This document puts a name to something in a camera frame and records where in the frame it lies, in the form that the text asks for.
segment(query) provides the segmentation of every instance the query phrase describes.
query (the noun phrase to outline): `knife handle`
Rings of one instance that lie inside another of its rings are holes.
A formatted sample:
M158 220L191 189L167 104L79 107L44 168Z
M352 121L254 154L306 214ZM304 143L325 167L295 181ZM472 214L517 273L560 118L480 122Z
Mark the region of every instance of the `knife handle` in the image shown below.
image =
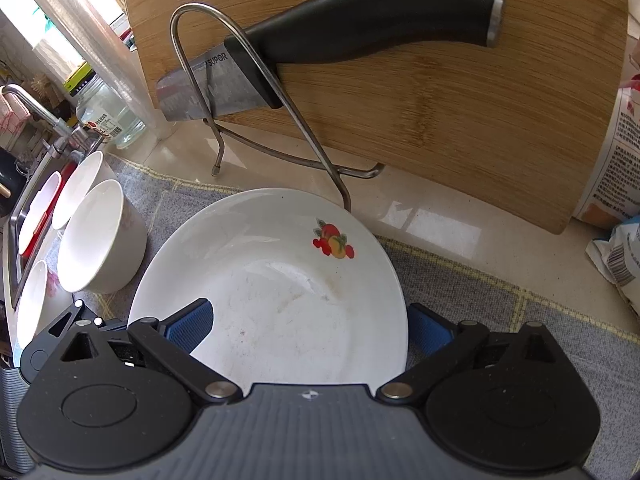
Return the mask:
M502 0L307 0L249 27L246 34L271 66L332 63L415 41L493 46L501 10ZM271 107L278 107L238 40L229 36L224 43Z

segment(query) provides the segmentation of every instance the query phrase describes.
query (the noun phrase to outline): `glass jar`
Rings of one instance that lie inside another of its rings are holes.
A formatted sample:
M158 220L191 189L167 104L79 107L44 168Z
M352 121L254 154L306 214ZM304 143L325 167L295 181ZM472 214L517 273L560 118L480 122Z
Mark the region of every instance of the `glass jar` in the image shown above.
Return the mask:
M112 140L116 148L126 148L146 132L145 123L87 63L67 80L65 87L72 96L78 96L78 120Z

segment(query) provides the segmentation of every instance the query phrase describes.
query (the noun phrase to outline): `wooden cutting board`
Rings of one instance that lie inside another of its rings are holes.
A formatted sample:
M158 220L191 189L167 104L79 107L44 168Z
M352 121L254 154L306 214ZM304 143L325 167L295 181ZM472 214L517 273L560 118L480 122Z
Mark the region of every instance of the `wooden cutting board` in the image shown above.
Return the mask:
M304 0L127 0L153 99L158 78L179 66L169 39L171 13L190 1L213 4L248 26ZM627 0L506 0L494 49L419 43L338 64L280 66L279 73L323 144L560 233L604 139L626 13ZM221 24L202 14L180 20L189 57L225 36ZM300 135L284 109L225 120Z

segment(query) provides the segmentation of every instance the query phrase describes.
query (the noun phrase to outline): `black pot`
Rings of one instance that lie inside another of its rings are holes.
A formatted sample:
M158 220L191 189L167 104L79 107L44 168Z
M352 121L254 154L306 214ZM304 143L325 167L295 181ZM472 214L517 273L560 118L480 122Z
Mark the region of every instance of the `black pot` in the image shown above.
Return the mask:
M26 177L15 167L15 157L0 148L0 217L14 209L26 183Z

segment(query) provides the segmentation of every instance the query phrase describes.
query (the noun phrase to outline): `gray fabric mat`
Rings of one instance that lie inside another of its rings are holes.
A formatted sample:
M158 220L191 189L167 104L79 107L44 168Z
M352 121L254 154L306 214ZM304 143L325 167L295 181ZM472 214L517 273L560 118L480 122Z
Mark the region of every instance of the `gray fabric mat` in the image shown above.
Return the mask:
M205 206L236 192L160 175L108 155L132 204L145 218L146 253L134 279L107 296L79 293L105 319L126 319L153 256L167 238ZM519 286L411 246L379 237L400 279L406 303L419 301L457 322L475 319L500 332L524 320L543 322L562 345L594 395L602 414L600 434L586 468L599 480L626 480L640 469L640 338L591 319ZM57 269L60 238L47 255ZM408 366L421 358L410 346Z

